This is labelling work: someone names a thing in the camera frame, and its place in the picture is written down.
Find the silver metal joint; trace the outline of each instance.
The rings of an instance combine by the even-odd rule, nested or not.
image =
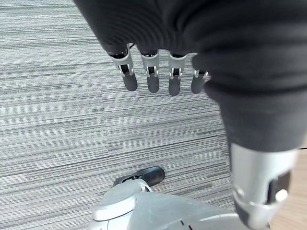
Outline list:
[[[205,78],[206,76],[208,76],[208,71],[206,71],[205,72],[205,74],[200,74],[200,70],[198,69],[198,70],[194,70],[194,77],[195,78],[198,78],[198,77],[200,77],[200,78]]]
[[[154,70],[154,76],[158,77],[159,74],[159,51],[154,56],[141,55],[146,76],[150,77],[149,68],[152,67]]]
[[[264,229],[288,197],[297,150],[262,152],[231,144],[237,213],[253,230]]]
[[[178,79],[181,79],[186,58],[187,58],[187,55],[183,57],[174,57],[171,54],[169,54],[168,66],[169,66],[169,78],[170,79],[174,79],[174,76],[178,76]]]
[[[130,50],[128,48],[128,53],[125,57],[123,58],[114,58],[111,57],[112,61],[114,62],[114,65],[116,68],[119,70],[120,74],[125,77],[125,72],[123,71],[123,66],[127,65],[129,74],[132,76],[134,74],[134,69],[133,69],[133,61],[132,61],[132,56],[130,53]]]

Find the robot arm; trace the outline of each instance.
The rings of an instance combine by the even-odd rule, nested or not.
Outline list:
[[[142,55],[151,92],[159,89],[158,50],[170,51],[169,92],[177,95],[185,55],[192,91],[211,80],[225,125],[236,210],[261,229],[288,195],[296,150],[307,130],[305,0],[74,0],[126,88],[137,89],[128,43]]]

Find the floor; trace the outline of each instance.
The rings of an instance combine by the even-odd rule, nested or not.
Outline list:
[[[289,199],[275,217],[273,230],[307,229],[307,141],[299,151],[292,175]]]
[[[126,91],[69,0],[2,0],[0,44],[0,229],[84,230],[115,178],[153,165],[155,191],[233,210],[218,106],[190,92],[190,62],[169,96],[162,52],[152,94],[133,48]]]

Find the wooden floor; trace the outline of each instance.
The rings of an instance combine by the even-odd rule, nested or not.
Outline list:
[[[273,230],[307,229],[307,149],[299,151],[287,203],[275,217]]]

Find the striped carpet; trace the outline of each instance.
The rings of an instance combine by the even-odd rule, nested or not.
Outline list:
[[[1,1],[0,229],[84,230],[117,177],[153,165],[153,190],[233,209],[218,106],[190,92],[190,61],[171,97],[167,52],[156,94],[131,52],[135,92],[71,1]]]

